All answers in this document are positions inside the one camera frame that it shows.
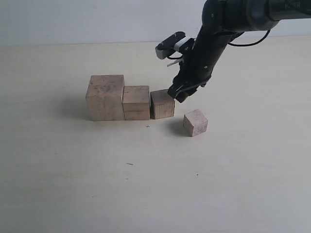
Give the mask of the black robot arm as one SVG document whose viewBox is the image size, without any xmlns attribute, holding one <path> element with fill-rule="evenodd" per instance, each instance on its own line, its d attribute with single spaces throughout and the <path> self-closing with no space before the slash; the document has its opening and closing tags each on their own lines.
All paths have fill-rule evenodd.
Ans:
<svg viewBox="0 0 311 233">
<path fill-rule="evenodd" d="M 196 38 L 183 32 L 169 37 L 170 53 L 177 51 L 182 57 L 168 94 L 183 102 L 204 87 L 226 46 L 243 33 L 269 32 L 281 20 L 310 16 L 309 0 L 207 0 Z"/>
</svg>

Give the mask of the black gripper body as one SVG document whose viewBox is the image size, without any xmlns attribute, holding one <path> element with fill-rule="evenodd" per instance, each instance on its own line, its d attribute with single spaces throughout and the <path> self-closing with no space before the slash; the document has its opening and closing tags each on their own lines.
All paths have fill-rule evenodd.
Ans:
<svg viewBox="0 0 311 233">
<path fill-rule="evenodd" d="M 183 91 L 205 85 L 230 39 L 230 32 L 211 32 L 202 27 L 173 83 L 183 84 Z"/>
</svg>

